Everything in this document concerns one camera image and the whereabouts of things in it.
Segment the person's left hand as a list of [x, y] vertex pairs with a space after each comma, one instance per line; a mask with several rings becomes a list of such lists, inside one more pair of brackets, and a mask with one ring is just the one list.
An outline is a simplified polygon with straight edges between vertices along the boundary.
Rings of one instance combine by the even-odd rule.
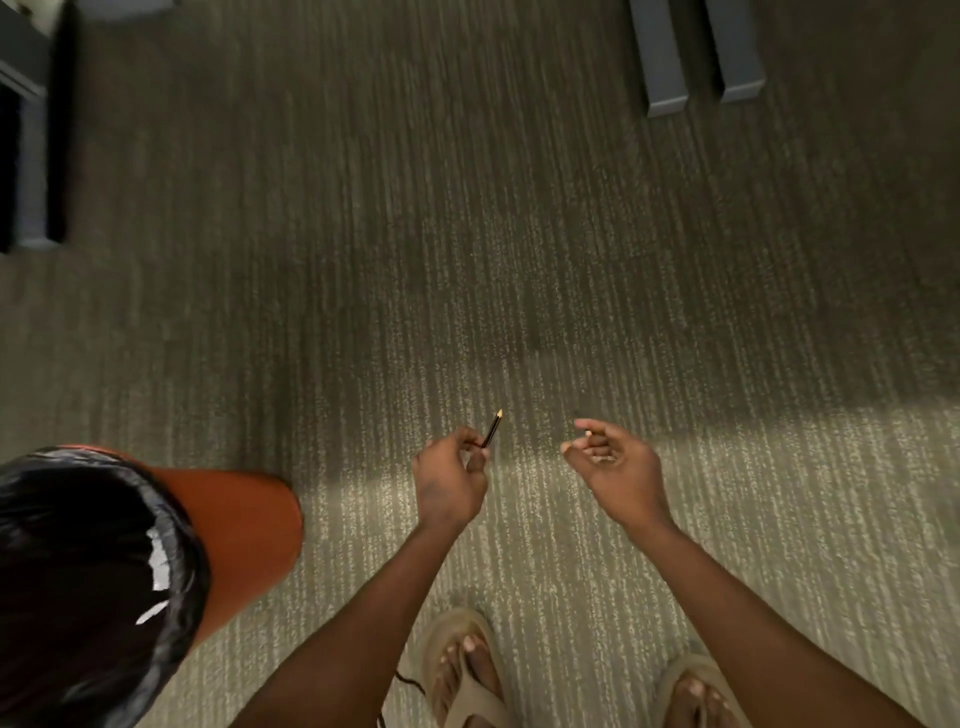
[[459, 426], [430, 440], [412, 460], [418, 524], [459, 536], [480, 513], [488, 478], [470, 474], [466, 464], [472, 449], [481, 449], [476, 430]]

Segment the person's right hand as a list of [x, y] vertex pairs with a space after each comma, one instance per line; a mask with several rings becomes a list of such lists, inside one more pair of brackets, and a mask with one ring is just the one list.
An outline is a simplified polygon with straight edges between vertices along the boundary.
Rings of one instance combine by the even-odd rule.
[[574, 426], [582, 431], [574, 440], [587, 441], [593, 464], [566, 463], [606, 515], [636, 540], [676, 529], [662, 462], [653, 447], [611, 422], [576, 418]]

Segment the person's left forearm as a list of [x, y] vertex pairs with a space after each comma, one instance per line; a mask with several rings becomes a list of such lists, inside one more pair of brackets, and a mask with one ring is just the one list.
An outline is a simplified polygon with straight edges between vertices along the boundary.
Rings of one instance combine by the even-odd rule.
[[422, 519], [362, 588], [282, 662], [229, 728], [377, 728], [403, 650], [464, 520]]

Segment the person's right forearm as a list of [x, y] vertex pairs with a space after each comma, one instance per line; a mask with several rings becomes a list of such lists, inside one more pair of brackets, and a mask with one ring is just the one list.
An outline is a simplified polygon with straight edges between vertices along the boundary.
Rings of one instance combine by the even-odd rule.
[[671, 520], [627, 530], [752, 728], [926, 728], [784, 620]]

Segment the person's left foot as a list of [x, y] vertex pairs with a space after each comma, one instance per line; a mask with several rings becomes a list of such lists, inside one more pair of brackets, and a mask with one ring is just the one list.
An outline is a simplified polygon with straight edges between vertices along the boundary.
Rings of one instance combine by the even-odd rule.
[[484, 637], [453, 637], [439, 654], [429, 691], [438, 728], [505, 728], [505, 692]]

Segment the person's foot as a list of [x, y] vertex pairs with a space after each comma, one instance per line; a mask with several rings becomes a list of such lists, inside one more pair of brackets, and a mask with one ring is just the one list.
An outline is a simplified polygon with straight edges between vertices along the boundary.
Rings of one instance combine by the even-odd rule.
[[429, 691], [438, 728], [505, 728], [505, 692], [484, 637], [453, 637], [439, 654]]
[[731, 704], [716, 689], [692, 673], [677, 680], [661, 728], [741, 728]]

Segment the beige sandal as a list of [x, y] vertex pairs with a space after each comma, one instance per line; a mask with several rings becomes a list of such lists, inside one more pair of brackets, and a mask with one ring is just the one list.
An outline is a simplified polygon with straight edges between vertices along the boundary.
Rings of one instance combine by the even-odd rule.
[[739, 706], [738, 699], [729, 682], [719, 669], [716, 661], [711, 657], [692, 652], [682, 654], [666, 668], [660, 680], [656, 698], [654, 699], [654, 709], [649, 722], [650, 728], [662, 728], [662, 722], [666, 715], [666, 709], [674, 685], [677, 680], [686, 673], [693, 674], [703, 682], [713, 685], [730, 704], [731, 709], [740, 722], [741, 728], [753, 728], [746, 714]]
[[457, 665], [459, 670], [457, 687], [438, 728], [470, 728], [471, 720], [484, 721], [490, 728], [521, 728], [510, 710], [509, 696], [496, 694], [476, 678], [468, 651], [463, 648], [465, 638], [483, 645], [499, 681], [506, 677], [494, 630], [482, 613], [460, 606], [439, 614], [426, 627], [417, 656], [419, 683], [431, 708], [438, 706], [436, 689], [441, 668]]

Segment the orange waste bin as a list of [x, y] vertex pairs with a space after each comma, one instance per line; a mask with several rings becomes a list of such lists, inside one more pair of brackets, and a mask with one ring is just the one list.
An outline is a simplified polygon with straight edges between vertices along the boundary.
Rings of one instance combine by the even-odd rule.
[[147, 465], [179, 502], [205, 551], [211, 583], [192, 649], [224, 628], [296, 564], [304, 515], [292, 488], [262, 472]]

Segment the person's right foot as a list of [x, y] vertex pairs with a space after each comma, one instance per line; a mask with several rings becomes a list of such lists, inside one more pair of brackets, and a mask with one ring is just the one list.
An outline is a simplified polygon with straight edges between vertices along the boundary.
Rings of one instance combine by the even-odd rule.
[[692, 673], [677, 680], [661, 728], [741, 728], [731, 704], [716, 689]]

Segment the grey furniture leg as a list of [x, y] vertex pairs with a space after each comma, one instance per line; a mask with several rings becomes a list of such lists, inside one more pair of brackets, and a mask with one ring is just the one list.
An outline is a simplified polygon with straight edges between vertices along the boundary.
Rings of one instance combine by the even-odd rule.
[[722, 104], [755, 100], [767, 82], [751, 0], [703, 0]]
[[683, 111], [690, 98], [669, 0], [629, 0], [647, 99], [646, 115]]

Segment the black bin liner bag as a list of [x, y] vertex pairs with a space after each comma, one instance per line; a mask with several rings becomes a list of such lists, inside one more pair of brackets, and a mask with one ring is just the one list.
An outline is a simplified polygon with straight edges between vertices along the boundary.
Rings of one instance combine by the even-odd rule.
[[0, 728], [136, 728], [197, 637], [208, 555], [146, 466], [83, 446], [0, 465]]

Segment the dark grey cabinet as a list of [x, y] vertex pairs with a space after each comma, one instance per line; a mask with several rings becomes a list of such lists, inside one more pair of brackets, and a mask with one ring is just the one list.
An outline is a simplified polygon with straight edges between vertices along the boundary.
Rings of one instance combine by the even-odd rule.
[[0, 0], [0, 256], [66, 240], [77, 51], [75, 0]]

